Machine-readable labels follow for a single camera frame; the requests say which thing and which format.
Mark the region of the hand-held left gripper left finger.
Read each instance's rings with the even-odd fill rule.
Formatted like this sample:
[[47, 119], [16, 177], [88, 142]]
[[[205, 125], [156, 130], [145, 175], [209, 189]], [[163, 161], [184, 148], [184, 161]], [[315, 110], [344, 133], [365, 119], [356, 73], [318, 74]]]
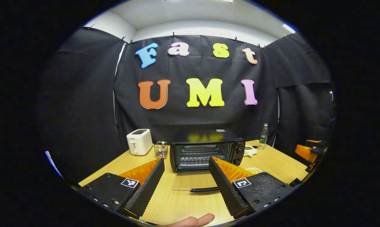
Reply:
[[107, 172], [77, 191], [108, 210], [138, 219], [164, 171], [164, 159], [156, 159], [120, 175]]

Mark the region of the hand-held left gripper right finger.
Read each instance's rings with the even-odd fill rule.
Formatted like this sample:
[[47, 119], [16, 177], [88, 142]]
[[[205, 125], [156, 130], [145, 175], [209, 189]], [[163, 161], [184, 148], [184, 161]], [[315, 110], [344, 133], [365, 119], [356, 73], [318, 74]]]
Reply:
[[279, 203], [296, 190], [267, 172], [251, 174], [227, 161], [211, 157], [209, 171], [234, 219], [259, 213]]

